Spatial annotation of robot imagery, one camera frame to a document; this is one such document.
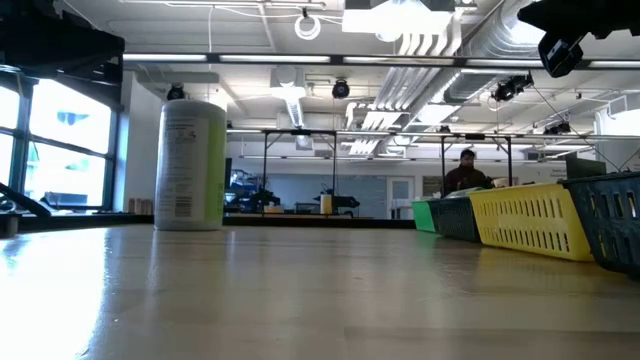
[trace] window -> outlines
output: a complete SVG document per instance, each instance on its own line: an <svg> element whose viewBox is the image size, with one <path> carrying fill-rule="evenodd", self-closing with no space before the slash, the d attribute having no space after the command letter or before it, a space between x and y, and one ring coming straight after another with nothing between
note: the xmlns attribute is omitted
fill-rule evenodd
<svg viewBox="0 0 640 360"><path fill-rule="evenodd" d="M53 80L21 86L18 94L0 85L0 182L61 210L109 208L111 109Z"/></svg>
<svg viewBox="0 0 640 360"><path fill-rule="evenodd" d="M0 182L5 185L9 184L12 150L13 138L0 134Z"/></svg>
<svg viewBox="0 0 640 360"><path fill-rule="evenodd" d="M19 107L20 95L0 86L0 127L16 128Z"/></svg>
<svg viewBox="0 0 640 360"><path fill-rule="evenodd" d="M29 143L25 195L57 206L100 206L105 159Z"/></svg>
<svg viewBox="0 0 640 360"><path fill-rule="evenodd" d="M108 154L111 109L52 80L33 87L24 193L53 207L100 207Z"/></svg>
<svg viewBox="0 0 640 360"><path fill-rule="evenodd" d="M33 88L30 130L33 135L106 154L111 109L52 80Z"/></svg>

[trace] plastic crate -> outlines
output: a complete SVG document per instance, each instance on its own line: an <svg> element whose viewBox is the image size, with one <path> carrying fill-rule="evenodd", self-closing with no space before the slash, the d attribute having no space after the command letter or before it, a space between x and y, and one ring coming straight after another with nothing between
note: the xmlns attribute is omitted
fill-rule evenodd
<svg viewBox="0 0 640 360"><path fill-rule="evenodd" d="M483 244L568 260L593 260L571 195L562 185L478 191L470 197Z"/></svg>
<svg viewBox="0 0 640 360"><path fill-rule="evenodd" d="M436 232L459 240L480 242L468 197L429 201Z"/></svg>
<svg viewBox="0 0 640 360"><path fill-rule="evenodd" d="M607 270L640 275L640 172L563 181L596 262Z"/></svg>
<svg viewBox="0 0 640 360"><path fill-rule="evenodd" d="M429 203L427 201L414 201L411 203L411 207L413 208L413 218L416 222L416 229L433 233L436 232Z"/></svg>

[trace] wooden table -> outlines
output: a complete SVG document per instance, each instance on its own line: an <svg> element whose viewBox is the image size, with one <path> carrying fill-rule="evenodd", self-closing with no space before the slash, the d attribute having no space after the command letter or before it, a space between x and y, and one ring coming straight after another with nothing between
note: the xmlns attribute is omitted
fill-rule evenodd
<svg viewBox="0 0 640 360"><path fill-rule="evenodd" d="M0 359L603 360L640 285L411 230L150 225L0 241Z"/></svg>

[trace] green basket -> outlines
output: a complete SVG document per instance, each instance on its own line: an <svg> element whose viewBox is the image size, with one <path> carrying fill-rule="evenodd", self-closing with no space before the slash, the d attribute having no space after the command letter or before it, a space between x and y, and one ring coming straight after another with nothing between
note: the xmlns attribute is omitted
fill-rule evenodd
<svg viewBox="0 0 640 360"><path fill-rule="evenodd" d="M429 203L427 201L414 201L411 203L411 207L413 208L413 218L416 221L416 229L433 233L436 232Z"/></svg>

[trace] black basket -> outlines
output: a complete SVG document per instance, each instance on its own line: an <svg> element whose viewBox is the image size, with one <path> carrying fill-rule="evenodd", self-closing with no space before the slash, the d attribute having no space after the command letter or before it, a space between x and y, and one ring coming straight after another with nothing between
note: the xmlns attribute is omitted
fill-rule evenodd
<svg viewBox="0 0 640 360"><path fill-rule="evenodd" d="M429 201L436 232L442 236L480 242L471 199L468 197Z"/></svg>
<svg viewBox="0 0 640 360"><path fill-rule="evenodd" d="M563 181L596 262L640 275L640 172Z"/></svg>

